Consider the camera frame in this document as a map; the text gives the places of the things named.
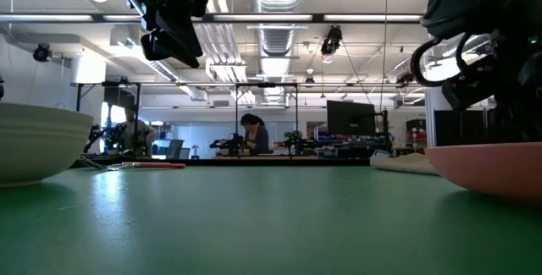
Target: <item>white bowl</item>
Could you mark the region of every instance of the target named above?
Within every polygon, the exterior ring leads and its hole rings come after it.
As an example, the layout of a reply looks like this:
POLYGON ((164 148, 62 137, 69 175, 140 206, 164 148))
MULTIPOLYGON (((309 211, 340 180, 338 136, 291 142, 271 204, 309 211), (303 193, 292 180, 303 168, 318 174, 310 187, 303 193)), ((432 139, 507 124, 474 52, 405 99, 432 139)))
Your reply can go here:
POLYGON ((0 102, 0 187, 36 184, 69 168, 92 122, 82 113, 0 102))

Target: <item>dark hair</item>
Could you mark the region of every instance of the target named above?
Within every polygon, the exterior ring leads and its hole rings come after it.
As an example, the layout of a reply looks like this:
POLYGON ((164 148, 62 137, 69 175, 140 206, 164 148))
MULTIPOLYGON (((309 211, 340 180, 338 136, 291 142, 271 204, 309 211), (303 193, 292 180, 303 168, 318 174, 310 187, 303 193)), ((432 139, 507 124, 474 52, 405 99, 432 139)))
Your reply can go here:
POLYGON ((129 105, 128 107, 126 107, 126 110, 131 110, 131 111, 137 113, 137 106, 136 105, 129 105))
POLYGON ((246 125, 246 124, 260 124, 260 126, 265 126, 265 123, 263 122, 261 118, 250 113, 243 115, 243 117, 241 118, 241 125, 246 125))

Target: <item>table surface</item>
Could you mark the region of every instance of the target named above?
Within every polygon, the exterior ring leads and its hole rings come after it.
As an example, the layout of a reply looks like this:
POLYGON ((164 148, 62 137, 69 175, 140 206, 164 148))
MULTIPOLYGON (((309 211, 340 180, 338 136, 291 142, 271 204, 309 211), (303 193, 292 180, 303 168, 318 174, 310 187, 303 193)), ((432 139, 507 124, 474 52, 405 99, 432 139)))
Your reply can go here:
POLYGON ((245 159, 245 160, 318 160, 318 156, 281 156, 281 155, 260 155, 260 156, 221 156, 213 157, 213 160, 231 160, 231 159, 245 159))
POLYGON ((7 274, 539 274, 542 213, 371 168, 72 170, 0 189, 7 274))

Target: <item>computer monitor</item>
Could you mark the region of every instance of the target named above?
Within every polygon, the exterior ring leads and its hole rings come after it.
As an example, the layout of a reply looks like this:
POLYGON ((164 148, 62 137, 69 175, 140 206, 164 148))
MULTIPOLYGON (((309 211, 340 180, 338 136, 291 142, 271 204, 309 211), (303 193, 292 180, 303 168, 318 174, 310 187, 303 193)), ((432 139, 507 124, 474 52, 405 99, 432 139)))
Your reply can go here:
POLYGON ((331 135, 376 135, 374 105, 328 101, 327 108, 331 135))

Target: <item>pink bowl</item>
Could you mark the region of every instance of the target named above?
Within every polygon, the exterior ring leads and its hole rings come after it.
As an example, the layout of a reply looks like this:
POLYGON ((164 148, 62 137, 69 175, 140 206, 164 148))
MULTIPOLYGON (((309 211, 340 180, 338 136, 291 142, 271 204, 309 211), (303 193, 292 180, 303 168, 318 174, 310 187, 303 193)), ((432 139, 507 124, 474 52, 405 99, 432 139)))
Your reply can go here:
POLYGON ((444 178, 468 190, 542 200, 542 142, 425 150, 444 178))

